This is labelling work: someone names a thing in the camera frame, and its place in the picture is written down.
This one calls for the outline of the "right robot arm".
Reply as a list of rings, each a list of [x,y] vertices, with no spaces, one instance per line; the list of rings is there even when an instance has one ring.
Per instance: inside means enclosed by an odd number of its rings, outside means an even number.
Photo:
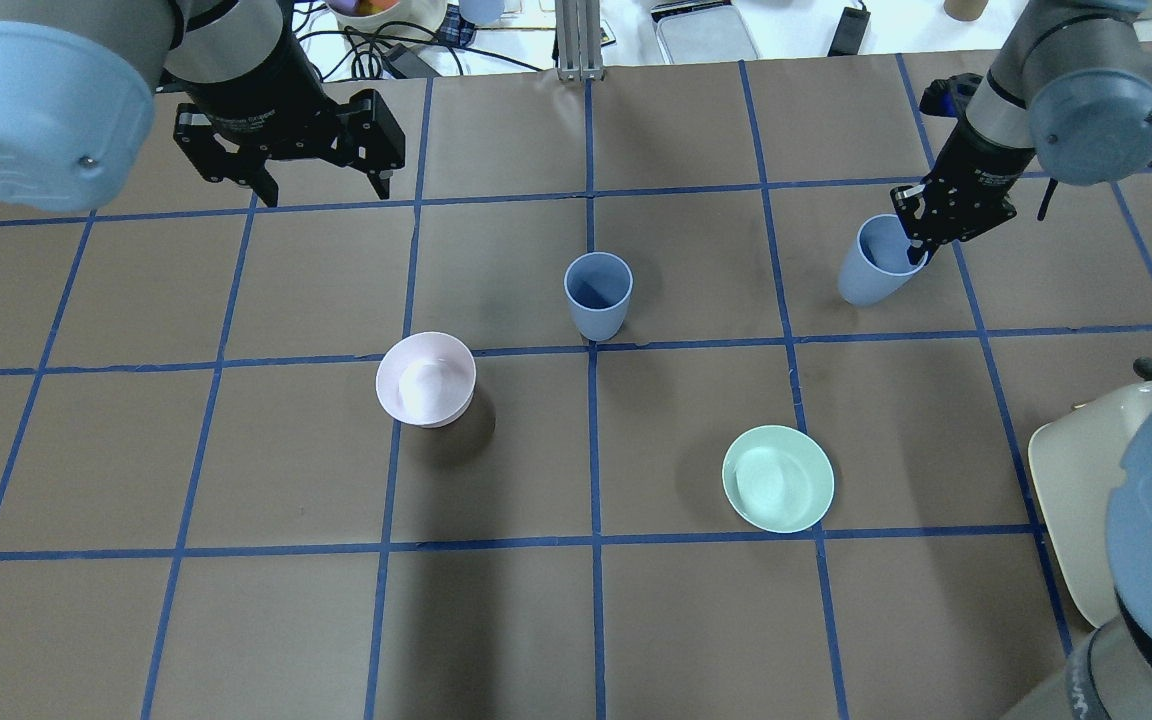
[[[980,305],[1058,607],[1087,632],[1007,719],[1152,719],[1152,179],[1143,1],[1029,1],[893,210]]]

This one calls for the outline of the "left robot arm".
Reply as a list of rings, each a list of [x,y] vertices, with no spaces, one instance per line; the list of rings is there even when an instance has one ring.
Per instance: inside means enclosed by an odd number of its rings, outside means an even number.
[[[379,199],[406,164],[381,94],[332,99],[287,1],[0,1],[0,202],[101,209],[122,191],[179,85],[173,138],[200,179],[273,209],[270,161],[365,174]]]

